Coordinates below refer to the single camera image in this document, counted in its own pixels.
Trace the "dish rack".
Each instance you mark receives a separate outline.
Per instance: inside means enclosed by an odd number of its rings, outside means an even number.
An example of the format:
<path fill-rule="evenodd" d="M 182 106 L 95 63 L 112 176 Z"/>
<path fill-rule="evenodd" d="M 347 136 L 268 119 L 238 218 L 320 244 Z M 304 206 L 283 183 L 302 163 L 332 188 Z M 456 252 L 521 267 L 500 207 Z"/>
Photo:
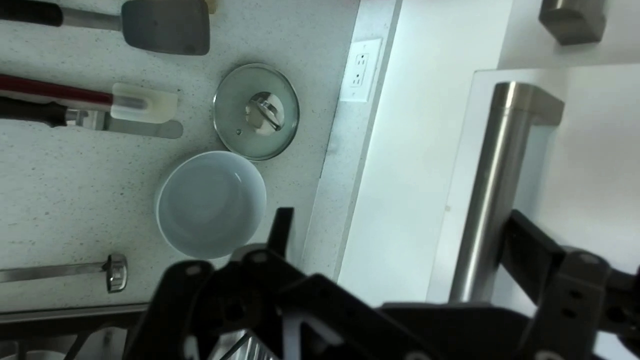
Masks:
<path fill-rule="evenodd" d="M 150 303 L 0 312 L 0 360 L 124 360 L 149 312 L 185 314 Z"/>

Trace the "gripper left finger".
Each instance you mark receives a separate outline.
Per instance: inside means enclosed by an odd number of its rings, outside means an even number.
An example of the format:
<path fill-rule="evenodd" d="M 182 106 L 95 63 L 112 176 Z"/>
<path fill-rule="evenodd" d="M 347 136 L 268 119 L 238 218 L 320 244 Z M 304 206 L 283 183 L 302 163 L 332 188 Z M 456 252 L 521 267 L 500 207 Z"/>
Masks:
<path fill-rule="evenodd" d="M 123 360 L 206 360 L 238 331 L 279 360 L 435 360 L 397 321 L 287 262 L 294 215 L 277 209 L 267 242 L 238 248 L 221 269 L 208 260 L 168 267 Z"/>

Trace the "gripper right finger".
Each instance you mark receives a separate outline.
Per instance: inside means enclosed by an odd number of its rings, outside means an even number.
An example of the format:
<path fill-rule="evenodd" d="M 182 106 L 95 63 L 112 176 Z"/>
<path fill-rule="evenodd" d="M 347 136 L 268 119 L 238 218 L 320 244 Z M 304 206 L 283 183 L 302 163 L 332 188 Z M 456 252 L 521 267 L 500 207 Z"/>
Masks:
<path fill-rule="evenodd" d="M 603 257 L 560 246 L 519 210 L 503 228 L 501 265 L 535 304 L 517 360 L 602 360 L 599 332 L 640 360 L 640 266 L 633 273 Z"/>

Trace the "white cupboard door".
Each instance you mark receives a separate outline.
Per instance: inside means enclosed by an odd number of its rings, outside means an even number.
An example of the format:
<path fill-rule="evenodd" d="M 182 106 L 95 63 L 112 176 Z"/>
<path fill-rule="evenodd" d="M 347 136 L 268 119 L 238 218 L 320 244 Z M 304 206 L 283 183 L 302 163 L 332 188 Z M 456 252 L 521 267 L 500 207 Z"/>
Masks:
<path fill-rule="evenodd" d="M 618 271 L 640 266 L 640 64 L 476 71 L 462 121 L 425 300 L 446 303 L 457 266 L 496 84 L 523 82 L 564 103 L 557 127 L 534 127 L 514 206 L 558 243 Z"/>
<path fill-rule="evenodd" d="M 640 63 L 640 0 L 606 0 L 599 43 L 562 47 L 538 20 L 542 0 L 514 0 L 499 69 Z"/>

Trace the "steel utensil with round end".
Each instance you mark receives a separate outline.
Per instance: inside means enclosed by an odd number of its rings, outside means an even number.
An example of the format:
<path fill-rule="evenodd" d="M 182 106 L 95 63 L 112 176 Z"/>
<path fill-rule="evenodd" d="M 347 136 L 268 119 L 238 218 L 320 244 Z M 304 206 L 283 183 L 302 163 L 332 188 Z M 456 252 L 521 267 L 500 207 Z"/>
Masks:
<path fill-rule="evenodd" d="M 106 290 L 109 294 L 123 292 L 128 282 L 126 256 L 112 253 L 107 256 L 105 262 L 0 269 L 0 284 L 100 273 L 105 274 Z"/>

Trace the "white wall cupboard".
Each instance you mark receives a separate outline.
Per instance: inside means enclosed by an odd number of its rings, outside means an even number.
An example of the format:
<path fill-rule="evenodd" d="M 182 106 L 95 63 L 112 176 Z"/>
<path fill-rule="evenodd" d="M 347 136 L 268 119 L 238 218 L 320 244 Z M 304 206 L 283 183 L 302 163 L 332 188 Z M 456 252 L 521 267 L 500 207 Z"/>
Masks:
<path fill-rule="evenodd" d="M 477 71 L 462 121 L 426 301 L 450 298 L 464 223 L 500 81 L 564 101 L 555 129 L 531 130 L 515 208 L 558 243 L 620 271 L 640 266 L 640 0 L 606 0 L 602 41 L 561 47 L 538 20 L 542 0 L 514 0 L 496 70 Z"/>

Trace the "black-handled steel knife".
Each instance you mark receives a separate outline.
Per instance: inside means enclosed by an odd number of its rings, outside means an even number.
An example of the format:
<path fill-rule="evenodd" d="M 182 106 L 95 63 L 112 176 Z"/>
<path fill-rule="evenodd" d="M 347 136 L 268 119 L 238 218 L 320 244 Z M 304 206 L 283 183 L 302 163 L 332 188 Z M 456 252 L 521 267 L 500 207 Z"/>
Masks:
<path fill-rule="evenodd" d="M 162 139 L 179 139 L 184 127 L 180 121 L 164 123 L 122 120 L 105 111 L 75 109 L 56 102 L 39 104 L 0 96 L 0 119 L 34 122 L 51 128 L 75 126 L 94 132 L 123 133 Z"/>

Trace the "pale blue bowl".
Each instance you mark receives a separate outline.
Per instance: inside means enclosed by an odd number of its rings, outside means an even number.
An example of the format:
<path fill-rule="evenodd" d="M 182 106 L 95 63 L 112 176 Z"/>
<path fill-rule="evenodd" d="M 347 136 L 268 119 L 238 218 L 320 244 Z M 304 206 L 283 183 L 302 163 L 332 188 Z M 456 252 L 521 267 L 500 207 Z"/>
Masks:
<path fill-rule="evenodd" d="M 265 180 L 248 159 L 213 150 L 174 162 L 158 180 L 154 221 L 176 252 L 199 260 L 230 256 L 265 217 Z"/>

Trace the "glass pot lid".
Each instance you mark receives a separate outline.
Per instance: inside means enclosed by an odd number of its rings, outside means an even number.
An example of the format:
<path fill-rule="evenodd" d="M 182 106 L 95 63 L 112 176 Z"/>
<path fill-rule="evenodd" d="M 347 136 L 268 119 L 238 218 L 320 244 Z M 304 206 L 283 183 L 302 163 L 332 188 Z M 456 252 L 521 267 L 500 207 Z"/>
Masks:
<path fill-rule="evenodd" d="M 250 161 L 270 160 L 293 143 L 300 101 L 290 80 L 274 66 L 243 64 L 219 84 L 212 100 L 218 137 Z"/>

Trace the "white wall socket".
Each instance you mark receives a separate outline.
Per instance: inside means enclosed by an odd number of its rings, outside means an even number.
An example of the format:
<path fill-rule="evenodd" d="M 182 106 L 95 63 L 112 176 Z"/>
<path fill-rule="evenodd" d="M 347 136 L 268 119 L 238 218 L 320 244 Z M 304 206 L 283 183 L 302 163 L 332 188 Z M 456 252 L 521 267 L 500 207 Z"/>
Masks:
<path fill-rule="evenodd" d="M 370 100 L 382 43 L 382 38 L 374 38 L 350 44 L 339 93 L 340 102 L 366 103 Z"/>

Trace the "red-handled silicone spatula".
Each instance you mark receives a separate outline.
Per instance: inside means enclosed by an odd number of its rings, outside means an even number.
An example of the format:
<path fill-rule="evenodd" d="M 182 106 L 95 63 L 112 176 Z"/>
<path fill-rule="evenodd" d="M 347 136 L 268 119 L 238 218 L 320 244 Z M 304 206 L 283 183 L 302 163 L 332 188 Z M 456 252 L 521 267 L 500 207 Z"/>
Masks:
<path fill-rule="evenodd" d="M 118 120 L 162 124 L 178 110 L 178 95 L 117 82 L 98 91 L 0 73 L 0 92 L 26 99 L 54 100 L 80 109 L 108 111 Z"/>

